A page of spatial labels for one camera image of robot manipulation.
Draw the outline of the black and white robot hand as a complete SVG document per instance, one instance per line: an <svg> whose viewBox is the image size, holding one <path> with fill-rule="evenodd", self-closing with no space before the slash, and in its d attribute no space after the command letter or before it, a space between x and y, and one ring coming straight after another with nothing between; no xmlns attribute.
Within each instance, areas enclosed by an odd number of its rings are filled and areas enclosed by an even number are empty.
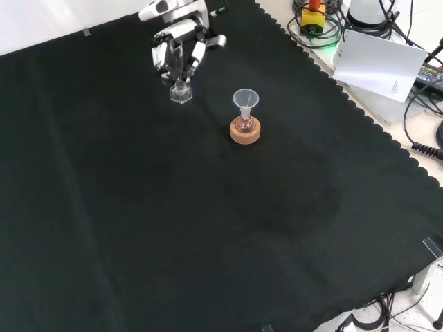
<svg viewBox="0 0 443 332"><path fill-rule="evenodd" d="M183 45L191 40L195 41L195 46L188 63L185 63ZM188 83L202 63L206 52L221 49L225 47L226 42L225 35L214 35L195 17L178 21L153 37L153 67L165 85L172 85L178 79Z"/></svg>

